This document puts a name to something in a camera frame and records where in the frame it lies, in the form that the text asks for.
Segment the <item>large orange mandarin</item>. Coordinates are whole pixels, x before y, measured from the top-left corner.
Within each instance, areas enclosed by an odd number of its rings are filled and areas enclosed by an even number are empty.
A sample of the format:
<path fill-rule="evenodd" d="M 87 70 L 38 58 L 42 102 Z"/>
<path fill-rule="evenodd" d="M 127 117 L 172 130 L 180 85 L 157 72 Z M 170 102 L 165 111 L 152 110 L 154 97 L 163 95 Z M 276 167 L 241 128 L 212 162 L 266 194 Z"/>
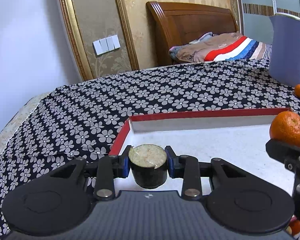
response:
<path fill-rule="evenodd" d="M 271 122 L 269 135 L 271 139 L 300 147 L 300 115 L 291 111 L 279 113 Z"/>

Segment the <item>red shallow cardboard tray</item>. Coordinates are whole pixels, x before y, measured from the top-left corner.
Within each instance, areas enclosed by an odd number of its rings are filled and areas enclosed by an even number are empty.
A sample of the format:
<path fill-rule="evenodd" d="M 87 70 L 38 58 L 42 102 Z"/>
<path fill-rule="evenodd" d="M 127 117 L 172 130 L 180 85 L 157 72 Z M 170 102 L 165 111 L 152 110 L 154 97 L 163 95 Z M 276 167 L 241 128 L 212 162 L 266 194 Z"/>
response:
<path fill-rule="evenodd" d="M 282 111 L 261 108 L 131 116 L 110 154 L 121 155 L 128 145 L 171 146 L 176 155 L 191 155 L 201 162 L 224 159 L 291 194 L 294 174 L 266 153 L 270 124 Z"/>

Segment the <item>floral navy tablecloth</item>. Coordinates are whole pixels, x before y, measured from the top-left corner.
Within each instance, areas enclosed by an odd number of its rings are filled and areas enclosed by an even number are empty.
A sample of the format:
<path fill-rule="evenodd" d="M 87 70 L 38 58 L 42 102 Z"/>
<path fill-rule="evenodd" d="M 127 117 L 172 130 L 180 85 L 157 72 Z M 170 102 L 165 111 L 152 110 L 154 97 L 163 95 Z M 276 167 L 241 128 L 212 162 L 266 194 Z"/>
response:
<path fill-rule="evenodd" d="M 300 115 L 293 88 L 268 74 L 261 60 L 178 64 L 115 74 L 62 86 L 32 100 L 0 134 L 0 239 L 10 229 L 2 215 L 6 194 L 67 162 L 108 154 L 133 115 L 290 108 Z"/>

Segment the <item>blue ceramic pitcher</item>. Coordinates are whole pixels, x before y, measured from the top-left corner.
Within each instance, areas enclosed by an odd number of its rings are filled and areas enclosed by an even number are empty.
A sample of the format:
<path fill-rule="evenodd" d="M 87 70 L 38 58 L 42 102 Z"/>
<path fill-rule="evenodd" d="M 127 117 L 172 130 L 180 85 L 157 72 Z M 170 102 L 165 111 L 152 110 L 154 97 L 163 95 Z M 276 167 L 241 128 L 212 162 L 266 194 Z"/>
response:
<path fill-rule="evenodd" d="M 285 13 L 270 17 L 274 29 L 269 75 L 288 86 L 300 84 L 300 18 Z"/>

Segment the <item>striped bedding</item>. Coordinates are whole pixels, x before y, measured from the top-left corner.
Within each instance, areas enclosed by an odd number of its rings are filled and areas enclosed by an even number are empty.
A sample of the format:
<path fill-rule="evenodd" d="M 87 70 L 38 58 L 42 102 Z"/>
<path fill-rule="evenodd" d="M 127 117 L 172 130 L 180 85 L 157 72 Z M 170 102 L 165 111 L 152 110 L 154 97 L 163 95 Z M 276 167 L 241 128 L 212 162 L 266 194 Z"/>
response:
<path fill-rule="evenodd" d="M 253 40 L 240 32 L 215 35 L 205 33 L 200 39 L 169 49 L 170 57 L 180 63 L 268 59 L 272 45 Z"/>

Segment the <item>wooden bed headboard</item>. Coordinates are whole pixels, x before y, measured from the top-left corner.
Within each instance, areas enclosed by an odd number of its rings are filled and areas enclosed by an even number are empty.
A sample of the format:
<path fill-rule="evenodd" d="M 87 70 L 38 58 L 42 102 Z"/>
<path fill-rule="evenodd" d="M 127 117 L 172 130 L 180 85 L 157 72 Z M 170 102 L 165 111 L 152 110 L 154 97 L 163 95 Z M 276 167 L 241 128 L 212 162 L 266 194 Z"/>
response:
<path fill-rule="evenodd" d="M 155 48 L 159 66 L 173 63 L 168 51 L 185 45 L 208 32 L 233 33 L 239 30 L 230 9 L 180 2 L 146 3 L 155 22 Z"/>

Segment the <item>wardrobe with sliding doors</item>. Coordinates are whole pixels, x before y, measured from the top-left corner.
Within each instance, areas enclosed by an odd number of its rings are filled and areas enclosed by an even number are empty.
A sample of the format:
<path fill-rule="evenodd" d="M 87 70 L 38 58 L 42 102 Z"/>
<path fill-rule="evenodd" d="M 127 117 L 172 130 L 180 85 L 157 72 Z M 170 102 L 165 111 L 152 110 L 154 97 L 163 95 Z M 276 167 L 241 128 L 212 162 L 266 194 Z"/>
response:
<path fill-rule="evenodd" d="M 271 44 L 270 17 L 277 12 L 300 18 L 300 0 L 237 0 L 241 32 L 249 38 Z"/>

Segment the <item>white wall switch panel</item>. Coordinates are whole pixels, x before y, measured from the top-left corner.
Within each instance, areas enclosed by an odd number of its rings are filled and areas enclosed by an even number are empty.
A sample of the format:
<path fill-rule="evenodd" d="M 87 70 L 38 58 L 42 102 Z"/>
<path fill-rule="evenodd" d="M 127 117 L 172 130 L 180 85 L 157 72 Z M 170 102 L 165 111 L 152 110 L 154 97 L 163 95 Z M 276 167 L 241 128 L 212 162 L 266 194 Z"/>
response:
<path fill-rule="evenodd" d="M 117 35 L 109 36 L 93 42 L 95 54 L 100 56 L 110 51 L 121 48 L 119 37 Z"/>

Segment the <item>gold picture frame moulding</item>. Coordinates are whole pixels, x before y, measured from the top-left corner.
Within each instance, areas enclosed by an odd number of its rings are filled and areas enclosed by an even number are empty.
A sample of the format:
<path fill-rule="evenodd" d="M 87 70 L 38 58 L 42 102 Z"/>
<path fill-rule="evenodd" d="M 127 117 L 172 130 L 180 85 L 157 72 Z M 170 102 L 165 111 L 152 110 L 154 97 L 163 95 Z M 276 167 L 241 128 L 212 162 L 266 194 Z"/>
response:
<path fill-rule="evenodd" d="M 70 51 L 83 81 L 138 70 L 124 0 L 59 0 Z M 117 35 L 121 48 L 97 56 L 93 42 Z"/>

